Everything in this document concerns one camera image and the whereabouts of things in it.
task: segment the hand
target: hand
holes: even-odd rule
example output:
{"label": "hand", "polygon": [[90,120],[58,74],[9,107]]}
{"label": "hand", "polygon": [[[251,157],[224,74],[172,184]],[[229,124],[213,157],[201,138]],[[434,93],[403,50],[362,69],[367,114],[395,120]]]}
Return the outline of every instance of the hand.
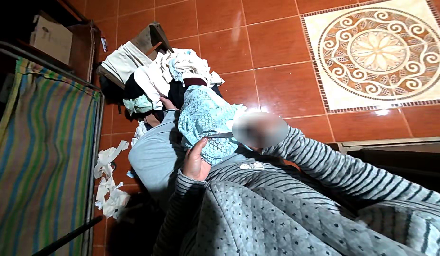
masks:
{"label": "hand", "polygon": [[199,181],[204,181],[211,170],[211,165],[201,158],[201,150],[206,146],[207,138],[198,141],[192,149],[185,154],[182,174]]}
{"label": "hand", "polygon": [[166,109],[180,110],[180,109],[176,108],[174,106],[174,104],[170,100],[168,100],[167,98],[160,97],[160,101],[163,103],[163,106],[165,106]]}

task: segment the tile medallion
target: tile medallion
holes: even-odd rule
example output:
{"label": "tile medallion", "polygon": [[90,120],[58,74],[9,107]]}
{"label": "tile medallion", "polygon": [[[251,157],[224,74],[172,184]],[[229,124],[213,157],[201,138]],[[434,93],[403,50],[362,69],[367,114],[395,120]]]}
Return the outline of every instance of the tile medallion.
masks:
{"label": "tile medallion", "polygon": [[409,2],[302,15],[327,113],[440,103],[440,18]]}

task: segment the cardboard box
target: cardboard box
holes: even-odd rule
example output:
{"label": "cardboard box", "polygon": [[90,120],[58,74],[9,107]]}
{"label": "cardboard box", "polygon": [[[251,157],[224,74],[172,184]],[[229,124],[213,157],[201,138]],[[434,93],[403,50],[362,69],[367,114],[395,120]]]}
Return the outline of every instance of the cardboard box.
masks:
{"label": "cardboard box", "polygon": [[34,23],[37,25],[31,33],[29,44],[68,65],[72,32],[45,13],[36,15]]}

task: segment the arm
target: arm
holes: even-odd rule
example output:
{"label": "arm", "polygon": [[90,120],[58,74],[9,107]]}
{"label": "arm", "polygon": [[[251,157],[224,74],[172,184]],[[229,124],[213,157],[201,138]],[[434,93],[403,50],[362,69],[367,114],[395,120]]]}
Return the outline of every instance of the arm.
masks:
{"label": "arm", "polygon": [[178,255],[180,244],[204,195],[206,182],[189,178],[179,170],[176,188],[160,228],[153,255]]}
{"label": "arm", "polygon": [[207,138],[187,151],[182,171],[178,171],[176,188],[169,201],[168,212],[154,245],[154,255],[178,255],[184,235],[190,228],[206,188],[205,179],[211,165],[201,159]]}
{"label": "arm", "polygon": [[362,162],[329,146],[304,137],[291,128],[278,145],[264,148],[262,154],[294,162],[323,185],[355,201],[401,200],[440,205],[440,194],[412,183],[384,169]]}

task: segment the circular mosaic pattern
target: circular mosaic pattern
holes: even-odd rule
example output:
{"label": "circular mosaic pattern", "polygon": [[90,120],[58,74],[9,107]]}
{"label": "circular mosaic pattern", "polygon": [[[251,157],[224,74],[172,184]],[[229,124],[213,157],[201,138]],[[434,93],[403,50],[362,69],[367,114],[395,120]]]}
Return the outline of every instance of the circular mosaic pattern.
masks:
{"label": "circular mosaic pattern", "polygon": [[321,35],[318,57],[342,88],[367,98],[419,95],[440,77],[440,36],[419,18],[390,8],[344,14]]}

